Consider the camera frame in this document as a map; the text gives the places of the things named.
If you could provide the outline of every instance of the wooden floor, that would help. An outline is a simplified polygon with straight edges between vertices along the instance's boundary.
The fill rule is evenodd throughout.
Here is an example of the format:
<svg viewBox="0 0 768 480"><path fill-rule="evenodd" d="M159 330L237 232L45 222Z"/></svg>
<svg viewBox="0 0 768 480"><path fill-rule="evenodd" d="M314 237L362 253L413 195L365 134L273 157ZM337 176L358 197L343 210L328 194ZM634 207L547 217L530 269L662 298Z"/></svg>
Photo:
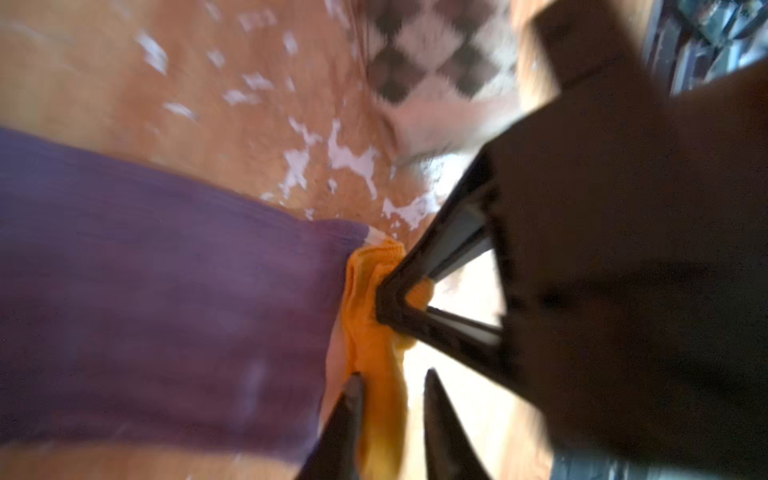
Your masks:
<svg viewBox="0 0 768 480"><path fill-rule="evenodd" d="M535 37L525 27L550 1L511 4L511 23L521 36L521 99L528 110L557 93ZM652 3L614 0L638 48ZM435 193L436 185L447 192L461 171L445 163L397 171L390 167L386 141L369 109L348 19L343 8L334 6L342 4L337 0L5 0L0 2L0 124L262 198L297 217L358 220L397 235L412 247L430 216L411 228L382 216L384 200L401 207ZM238 18L243 13L248 15ZM246 31L241 20L263 27ZM296 41L295 51L288 46L287 33ZM137 38L152 38L163 48L164 73L145 60ZM209 59L214 51L224 56L220 68ZM154 60L160 70L163 60L163 55ZM256 73L272 87L251 90L243 74ZM223 96L230 91L239 91L241 96L230 98L242 102L225 101ZM339 127L334 136L335 120ZM329 166L332 156L340 154L364 165L370 148L379 156L368 173ZM298 168L294 177L288 174L286 161L292 151L306 154L306 168ZM375 196L366 175L376 188ZM446 181L451 183L447 188ZM456 288L477 285L473 278L487 275L487 270L465 272ZM472 301L465 304L472 308ZM477 308L485 313L488 309L492 310L490 300ZM428 349L417 349L409 358L406 370L410 368L415 379L414 391L423 379L419 372L430 362L452 372L443 375L446 388L496 478L548 477L551 453L541 442L540 419L532 407ZM483 409L482 402L495 406ZM415 411L418 403L417 398L412 404ZM415 440L406 463L406 477L414 479L424 478L418 418L414 415L409 427ZM295 465L247 455L124 446L0 449L0 478L9 480L292 478L295 472Z"/></svg>

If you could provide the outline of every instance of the yellow towel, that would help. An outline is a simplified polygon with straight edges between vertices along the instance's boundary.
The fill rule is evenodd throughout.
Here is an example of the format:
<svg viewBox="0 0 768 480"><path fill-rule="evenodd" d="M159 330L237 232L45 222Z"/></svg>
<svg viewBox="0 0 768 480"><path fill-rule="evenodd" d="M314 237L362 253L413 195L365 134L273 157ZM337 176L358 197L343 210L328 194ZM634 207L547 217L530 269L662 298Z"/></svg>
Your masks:
<svg viewBox="0 0 768 480"><path fill-rule="evenodd" d="M376 321L376 287L406 256L402 243L387 238L361 247L346 264L341 322L346 339L346 374L361 372L366 383L358 465L362 480L396 480L406 436L404 352L415 340ZM406 300L425 309L434 284L425 280Z"/></svg>

